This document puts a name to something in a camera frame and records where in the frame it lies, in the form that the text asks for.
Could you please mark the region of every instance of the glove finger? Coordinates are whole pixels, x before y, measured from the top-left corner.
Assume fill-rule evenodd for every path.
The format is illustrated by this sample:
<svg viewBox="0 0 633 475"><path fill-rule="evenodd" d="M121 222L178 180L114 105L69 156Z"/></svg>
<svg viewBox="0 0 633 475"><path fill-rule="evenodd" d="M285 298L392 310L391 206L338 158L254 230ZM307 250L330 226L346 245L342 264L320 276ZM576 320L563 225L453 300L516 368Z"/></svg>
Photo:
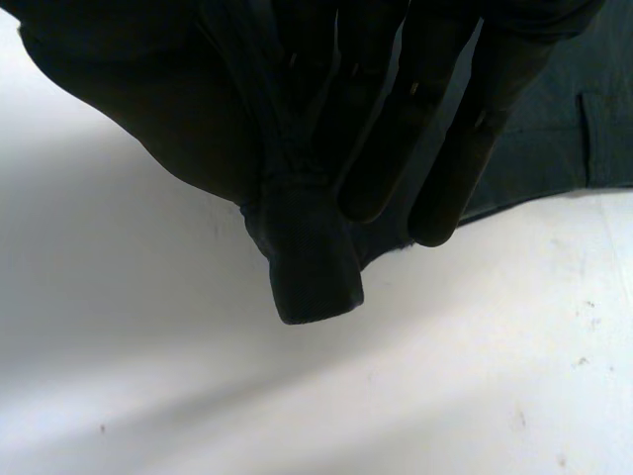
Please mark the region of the glove finger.
<svg viewBox="0 0 633 475"><path fill-rule="evenodd" d="M387 206L478 20L468 0L411 3L394 88L340 190L348 219L370 222Z"/></svg>

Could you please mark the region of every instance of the dark glove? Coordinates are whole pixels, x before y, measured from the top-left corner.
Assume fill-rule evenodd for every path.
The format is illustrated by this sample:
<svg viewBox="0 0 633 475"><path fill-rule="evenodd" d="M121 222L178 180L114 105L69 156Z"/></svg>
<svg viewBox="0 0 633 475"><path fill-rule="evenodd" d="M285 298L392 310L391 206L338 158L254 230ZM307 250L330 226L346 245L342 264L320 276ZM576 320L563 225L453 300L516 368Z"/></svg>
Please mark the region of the dark glove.
<svg viewBox="0 0 633 475"><path fill-rule="evenodd" d="M342 65L330 87L314 136L315 148L331 174L343 169L384 77L382 72L373 76L361 74L358 78L350 73L363 70L362 61L345 59L343 12L355 2L340 3ZM604 0L411 0L399 73L358 158L344 177L338 196L343 214L353 222L367 223L385 209L415 144L440 106L459 54L483 17L471 80L408 220L409 233L417 242L429 246L446 242L519 97L547 64L554 44L580 34L603 3ZM385 45L381 52L369 55L388 61L386 46L391 47L402 20L401 3L371 1L359 8L368 12L365 17L358 15L368 25L364 32L370 39L367 45L373 45L378 37ZM380 8L384 9L382 17L376 13ZM382 28L376 28L376 18L384 18ZM363 45L354 35L360 31L347 30L354 40L352 44ZM372 36L378 31L380 35ZM377 71L386 67L380 60L375 64L379 64Z"/></svg>

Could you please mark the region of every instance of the dark green fabric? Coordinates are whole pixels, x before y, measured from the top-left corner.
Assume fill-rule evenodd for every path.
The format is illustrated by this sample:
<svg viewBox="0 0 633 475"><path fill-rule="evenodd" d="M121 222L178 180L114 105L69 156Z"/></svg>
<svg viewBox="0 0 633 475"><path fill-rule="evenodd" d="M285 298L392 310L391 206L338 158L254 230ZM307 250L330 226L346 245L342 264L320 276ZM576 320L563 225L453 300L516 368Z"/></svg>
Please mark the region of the dark green fabric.
<svg viewBox="0 0 633 475"><path fill-rule="evenodd" d="M608 0L579 37L556 46L520 100L475 190L467 224L529 200L633 185L633 2ZM389 207L356 231L363 262L412 244L407 217L469 78L472 38Z"/></svg>

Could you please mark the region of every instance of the hand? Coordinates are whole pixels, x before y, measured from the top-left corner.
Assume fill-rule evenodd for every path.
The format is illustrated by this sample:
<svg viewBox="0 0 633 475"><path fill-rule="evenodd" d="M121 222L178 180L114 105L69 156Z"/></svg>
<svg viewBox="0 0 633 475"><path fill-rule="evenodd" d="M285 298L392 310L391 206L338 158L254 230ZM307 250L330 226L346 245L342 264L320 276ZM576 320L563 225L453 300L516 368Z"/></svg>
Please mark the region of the hand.
<svg viewBox="0 0 633 475"><path fill-rule="evenodd" d="M603 3L411 0L394 88L343 178L338 196L343 214L366 223L387 206L483 17L470 82L409 216L409 233L417 242L446 242L521 94L546 66L555 43L581 33ZM290 59L287 75L301 108L317 94L329 69L338 9L341 68L314 142L330 176L340 180L382 88L403 2L274 0L273 5Z"/></svg>

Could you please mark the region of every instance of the white backdrop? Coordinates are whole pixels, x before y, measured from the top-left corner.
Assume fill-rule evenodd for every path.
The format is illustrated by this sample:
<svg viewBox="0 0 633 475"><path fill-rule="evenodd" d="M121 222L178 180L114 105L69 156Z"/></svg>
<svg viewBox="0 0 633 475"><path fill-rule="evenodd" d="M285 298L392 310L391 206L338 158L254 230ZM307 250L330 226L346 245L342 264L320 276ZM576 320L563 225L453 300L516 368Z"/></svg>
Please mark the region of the white backdrop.
<svg viewBox="0 0 633 475"><path fill-rule="evenodd" d="M0 14L0 474L633 467L633 194L364 273L289 328L236 208L48 82Z"/></svg>

